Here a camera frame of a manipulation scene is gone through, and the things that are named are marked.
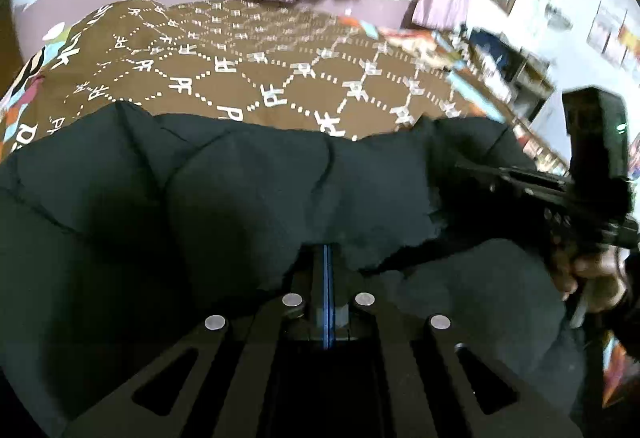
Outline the person's right hand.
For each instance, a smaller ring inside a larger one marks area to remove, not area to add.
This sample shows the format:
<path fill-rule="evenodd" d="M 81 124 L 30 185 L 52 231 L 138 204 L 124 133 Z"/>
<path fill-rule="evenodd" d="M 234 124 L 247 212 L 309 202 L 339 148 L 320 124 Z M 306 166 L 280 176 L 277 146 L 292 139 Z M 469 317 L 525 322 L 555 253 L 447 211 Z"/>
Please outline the person's right hand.
<path fill-rule="evenodd" d="M 587 311 L 601 312 L 614 308 L 627 293 L 629 280 L 625 270 L 630 250 L 609 246 L 590 256 L 578 253 L 574 245 L 559 248 L 553 255 L 552 281 L 566 302 L 576 296 L 578 281 L 592 285 L 587 297 Z"/>

